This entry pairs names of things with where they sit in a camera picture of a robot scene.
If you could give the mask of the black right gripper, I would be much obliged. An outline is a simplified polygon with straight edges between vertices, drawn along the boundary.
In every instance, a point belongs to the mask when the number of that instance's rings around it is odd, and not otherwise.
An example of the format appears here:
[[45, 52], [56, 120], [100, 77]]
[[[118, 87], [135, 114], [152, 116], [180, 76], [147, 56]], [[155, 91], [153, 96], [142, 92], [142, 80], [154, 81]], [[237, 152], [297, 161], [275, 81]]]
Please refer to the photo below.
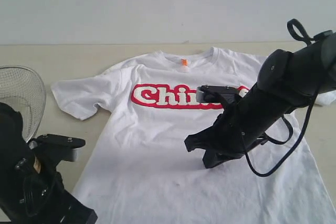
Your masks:
[[[184, 140], [186, 150], [188, 152], [195, 149], [206, 150], [202, 161], [207, 169], [233, 159], [242, 158], [244, 156], [243, 147], [246, 147], [246, 151], [251, 151], [259, 144], [265, 143], [265, 133], [261, 133], [251, 143], [243, 142], [243, 140], [247, 140], [248, 135], [239, 125], [241, 119], [242, 116], [239, 113], [238, 106], [236, 104], [228, 106], [214, 123], [214, 126], [218, 128], [216, 137], [212, 128], [188, 135]], [[217, 148], [216, 140], [221, 145], [219, 151], [215, 151]]]

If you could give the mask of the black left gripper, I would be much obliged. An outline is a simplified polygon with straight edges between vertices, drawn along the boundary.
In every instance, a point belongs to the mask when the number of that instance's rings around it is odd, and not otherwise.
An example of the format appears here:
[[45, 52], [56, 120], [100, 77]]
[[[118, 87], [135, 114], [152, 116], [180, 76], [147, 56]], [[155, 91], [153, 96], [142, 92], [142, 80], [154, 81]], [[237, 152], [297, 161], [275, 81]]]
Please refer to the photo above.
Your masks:
[[19, 177], [20, 214], [16, 223], [95, 224], [98, 216], [66, 193], [55, 167], [44, 167], [38, 173], [33, 167], [16, 166]]

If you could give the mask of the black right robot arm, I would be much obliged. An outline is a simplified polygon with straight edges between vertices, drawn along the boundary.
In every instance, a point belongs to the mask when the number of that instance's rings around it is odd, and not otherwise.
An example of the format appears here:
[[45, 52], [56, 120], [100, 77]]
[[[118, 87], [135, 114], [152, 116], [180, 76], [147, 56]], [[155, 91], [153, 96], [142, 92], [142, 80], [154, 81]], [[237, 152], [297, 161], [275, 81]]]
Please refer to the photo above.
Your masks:
[[245, 95], [229, 86], [198, 87], [198, 102], [219, 103], [224, 111], [212, 126], [189, 135], [186, 149], [203, 149], [206, 168], [239, 159], [271, 141], [266, 131], [278, 119], [334, 89], [335, 33], [326, 31], [296, 52], [274, 51]]

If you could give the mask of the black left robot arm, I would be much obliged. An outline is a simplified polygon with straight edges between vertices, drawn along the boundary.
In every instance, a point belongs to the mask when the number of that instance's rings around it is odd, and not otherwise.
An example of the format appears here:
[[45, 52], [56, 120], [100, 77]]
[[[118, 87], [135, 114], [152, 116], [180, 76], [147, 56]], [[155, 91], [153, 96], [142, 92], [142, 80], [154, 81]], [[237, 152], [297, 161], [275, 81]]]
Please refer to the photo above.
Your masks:
[[26, 142], [22, 133], [21, 113], [1, 103], [1, 210], [10, 223], [96, 223], [56, 169], [85, 140], [45, 134]]

